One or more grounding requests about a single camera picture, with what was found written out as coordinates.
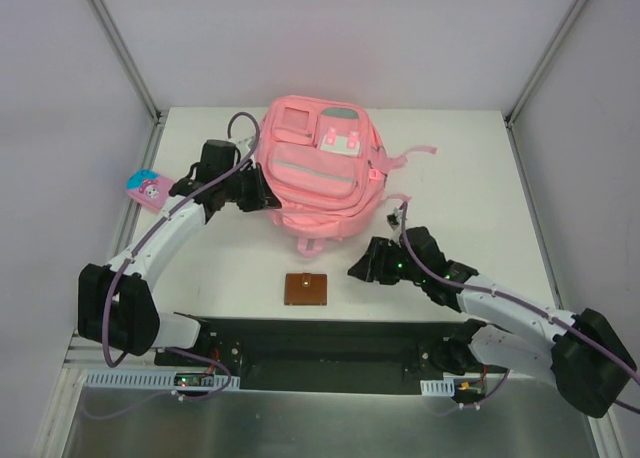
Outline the brown leather wallet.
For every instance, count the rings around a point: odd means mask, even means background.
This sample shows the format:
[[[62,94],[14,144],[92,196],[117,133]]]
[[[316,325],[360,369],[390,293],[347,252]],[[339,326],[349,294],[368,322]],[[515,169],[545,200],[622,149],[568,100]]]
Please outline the brown leather wallet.
[[[285,277],[286,306],[326,306],[328,277],[326,274],[288,273]]]

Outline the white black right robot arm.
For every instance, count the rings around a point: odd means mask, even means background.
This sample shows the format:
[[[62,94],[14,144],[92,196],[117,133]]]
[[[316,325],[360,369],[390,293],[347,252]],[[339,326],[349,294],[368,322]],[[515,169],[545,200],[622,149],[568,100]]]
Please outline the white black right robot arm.
[[[448,259],[425,227],[396,240],[374,237],[348,275],[363,282],[407,281],[437,305],[468,315],[428,353],[430,364],[461,376],[477,367],[516,371],[556,388],[579,412],[601,418],[618,403],[638,368],[608,320],[541,307],[502,290],[478,270]]]

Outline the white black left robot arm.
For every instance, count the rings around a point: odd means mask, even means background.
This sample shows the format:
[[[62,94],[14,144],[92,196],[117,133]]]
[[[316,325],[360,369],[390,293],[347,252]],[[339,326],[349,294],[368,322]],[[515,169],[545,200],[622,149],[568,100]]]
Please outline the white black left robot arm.
[[[88,264],[79,274],[76,330],[111,350],[142,356],[155,348],[176,348],[188,366],[204,365],[210,341],[192,317],[161,311],[153,290],[175,254],[226,204],[242,212],[281,206],[262,165],[242,156],[229,141],[209,140],[198,162],[175,182],[161,211],[143,235],[104,265]]]

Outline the pink cartoon pencil case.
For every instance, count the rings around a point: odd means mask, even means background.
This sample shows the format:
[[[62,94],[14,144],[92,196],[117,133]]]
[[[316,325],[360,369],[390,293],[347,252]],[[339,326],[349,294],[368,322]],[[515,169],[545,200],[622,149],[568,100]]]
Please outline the pink cartoon pencil case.
[[[143,208],[158,213],[169,198],[175,181],[150,169],[136,171],[127,181],[128,196]]]

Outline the pink student backpack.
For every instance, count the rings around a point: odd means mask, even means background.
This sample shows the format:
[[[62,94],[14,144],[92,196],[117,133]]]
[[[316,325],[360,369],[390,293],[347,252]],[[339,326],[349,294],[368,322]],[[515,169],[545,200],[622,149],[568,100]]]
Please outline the pink student backpack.
[[[296,237],[307,258],[329,240],[363,232],[384,200],[389,174],[408,162],[406,153],[387,154],[363,108],[296,95],[269,106],[255,158],[281,203],[271,220]]]

